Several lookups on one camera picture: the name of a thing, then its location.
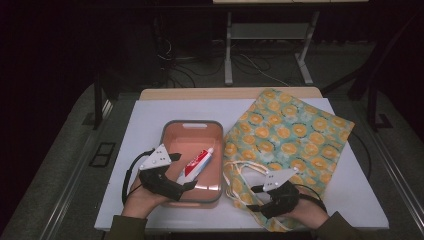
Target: sleeve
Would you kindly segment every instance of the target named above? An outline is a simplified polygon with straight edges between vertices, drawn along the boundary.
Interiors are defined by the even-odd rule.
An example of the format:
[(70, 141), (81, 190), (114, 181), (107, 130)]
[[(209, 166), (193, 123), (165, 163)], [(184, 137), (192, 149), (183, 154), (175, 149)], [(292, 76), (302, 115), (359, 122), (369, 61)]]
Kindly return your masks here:
[(108, 240), (144, 240), (147, 219), (114, 216)]
[(377, 239), (374, 232), (362, 232), (352, 227), (339, 212), (335, 212), (315, 233), (322, 240)]

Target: red label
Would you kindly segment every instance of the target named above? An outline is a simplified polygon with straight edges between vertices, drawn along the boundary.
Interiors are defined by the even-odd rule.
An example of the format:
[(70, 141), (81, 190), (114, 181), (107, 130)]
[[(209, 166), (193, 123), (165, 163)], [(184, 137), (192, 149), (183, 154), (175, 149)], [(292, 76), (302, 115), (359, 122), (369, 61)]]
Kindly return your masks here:
[(186, 177), (190, 174), (191, 171), (193, 171), (197, 164), (199, 164), (206, 157), (207, 154), (208, 151), (203, 150), (196, 158), (194, 158), (189, 164), (187, 164), (184, 169), (184, 174)]

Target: toothpaste tube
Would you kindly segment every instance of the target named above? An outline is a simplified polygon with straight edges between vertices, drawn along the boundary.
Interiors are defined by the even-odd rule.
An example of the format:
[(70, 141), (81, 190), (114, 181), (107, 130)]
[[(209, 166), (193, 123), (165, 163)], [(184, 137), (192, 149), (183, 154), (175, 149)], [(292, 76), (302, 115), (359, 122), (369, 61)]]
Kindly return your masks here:
[(187, 164), (187, 166), (185, 166), (184, 170), (180, 173), (180, 176), (177, 179), (177, 183), (184, 184), (186, 182), (193, 181), (212, 159), (212, 153), (213, 148), (202, 150), (202, 152), (197, 157), (195, 157)]

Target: white table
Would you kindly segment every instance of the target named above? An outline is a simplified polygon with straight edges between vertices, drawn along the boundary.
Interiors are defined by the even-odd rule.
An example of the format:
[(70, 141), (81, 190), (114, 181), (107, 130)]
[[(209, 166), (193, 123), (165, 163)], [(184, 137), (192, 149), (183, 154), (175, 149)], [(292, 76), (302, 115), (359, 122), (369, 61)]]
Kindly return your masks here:
[[(121, 189), (126, 170), (138, 154), (159, 145), (163, 127), (167, 122), (177, 119), (215, 120), (222, 124), (225, 134), (254, 100), (254, 98), (249, 98), (137, 101), (95, 223), (95, 228), (108, 231), (112, 224), (113, 216), (121, 213), (123, 207)], [(333, 112), (330, 103), (325, 98), (307, 98), (303, 100), (322, 110)], [(346, 144), (342, 151), (333, 178), (328, 184), (324, 203), (329, 214), (339, 211), (354, 227), (362, 229), (388, 228), (388, 220), (349, 144)], [(225, 193), (222, 194), (217, 207), (213, 209), (159, 206), (150, 214), (147, 224), (147, 231), (151, 232), (263, 230), (248, 212), (233, 207), (232, 201), (227, 198)]]

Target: patterned bag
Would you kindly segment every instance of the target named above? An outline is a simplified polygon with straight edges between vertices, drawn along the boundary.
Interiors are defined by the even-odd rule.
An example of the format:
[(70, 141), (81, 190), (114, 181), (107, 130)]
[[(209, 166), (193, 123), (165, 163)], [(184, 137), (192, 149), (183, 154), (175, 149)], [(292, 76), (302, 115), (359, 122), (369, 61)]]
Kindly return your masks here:
[[(262, 205), (242, 175), (248, 167), (267, 170), (297, 168), (290, 178), (324, 193), (354, 123), (313, 107), (287, 93), (265, 89), (225, 136), (224, 178), (234, 205)], [(269, 231), (286, 232), (298, 224), (290, 219), (266, 219), (250, 212)]]

